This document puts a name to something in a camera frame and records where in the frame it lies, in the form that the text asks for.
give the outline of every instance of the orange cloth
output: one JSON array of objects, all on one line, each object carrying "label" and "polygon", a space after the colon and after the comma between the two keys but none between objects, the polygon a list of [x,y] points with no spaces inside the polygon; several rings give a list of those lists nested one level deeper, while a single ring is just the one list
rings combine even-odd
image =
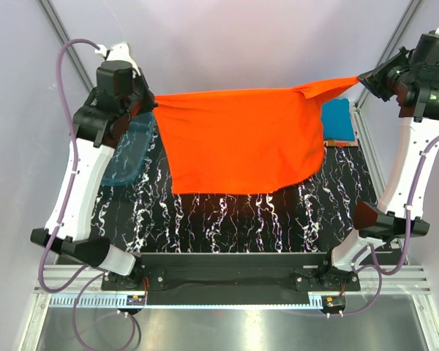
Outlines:
[{"label": "orange cloth", "polygon": [[356,83],[156,97],[173,193],[267,193],[309,178],[324,157],[320,108]]}]

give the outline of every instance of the black marbled table surface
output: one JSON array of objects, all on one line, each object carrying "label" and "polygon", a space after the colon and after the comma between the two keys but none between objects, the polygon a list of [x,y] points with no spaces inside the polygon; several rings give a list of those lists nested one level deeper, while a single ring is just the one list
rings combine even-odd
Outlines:
[{"label": "black marbled table surface", "polygon": [[357,201],[376,200],[354,147],[327,148],[319,173],[271,194],[179,196],[171,181],[155,129],[137,181],[101,186],[93,232],[129,252],[319,252],[351,231]]}]

